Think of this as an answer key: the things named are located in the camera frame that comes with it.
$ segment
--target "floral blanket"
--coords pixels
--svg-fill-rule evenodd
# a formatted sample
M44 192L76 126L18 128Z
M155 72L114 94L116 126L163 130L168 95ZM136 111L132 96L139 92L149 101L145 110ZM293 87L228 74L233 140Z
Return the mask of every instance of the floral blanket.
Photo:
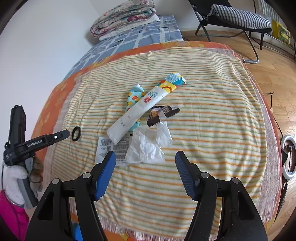
M91 34L100 38L130 23L147 20L156 13L154 7L153 0L128 0L99 17L91 27Z

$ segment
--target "white napkin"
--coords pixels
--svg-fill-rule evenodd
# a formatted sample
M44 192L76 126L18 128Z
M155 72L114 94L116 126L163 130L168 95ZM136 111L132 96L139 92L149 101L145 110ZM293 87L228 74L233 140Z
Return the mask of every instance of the white napkin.
M171 147L172 137L166 122L156 124L156 130L137 127L133 130L131 145L126 153L127 163L163 163L165 155L160 147Z

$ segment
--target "barcode label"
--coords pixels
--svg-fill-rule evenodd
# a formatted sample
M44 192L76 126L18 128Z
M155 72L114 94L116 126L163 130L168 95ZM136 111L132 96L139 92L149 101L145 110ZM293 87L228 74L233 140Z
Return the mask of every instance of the barcode label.
M111 146L112 141L110 139L101 140L100 146Z
M116 166L126 166L126 152L131 143L132 137L133 135L131 133L127 133L117 145L114 145L109 137L99 137L95 164L101 163L108 151L111 150L116 154Z

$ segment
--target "black hair tie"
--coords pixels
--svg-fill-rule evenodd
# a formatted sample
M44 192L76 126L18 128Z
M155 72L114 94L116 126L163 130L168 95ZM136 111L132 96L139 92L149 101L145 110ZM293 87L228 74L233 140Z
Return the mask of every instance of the black hair tie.
M74 134L75 134L76 130L78 130L78 136L74 139ZM79 126L76 126L72 131L72 141L78 141L80 136L81 136L81 129Z

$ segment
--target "striped cushion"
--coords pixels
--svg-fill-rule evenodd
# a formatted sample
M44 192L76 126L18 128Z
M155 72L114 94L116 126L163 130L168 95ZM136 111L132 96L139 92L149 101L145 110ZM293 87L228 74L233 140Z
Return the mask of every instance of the striped cushion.
M259 14L227 7L223 5L212 5L208 16L215 15L218 18L237 26L249 29L271 28L271 22Z

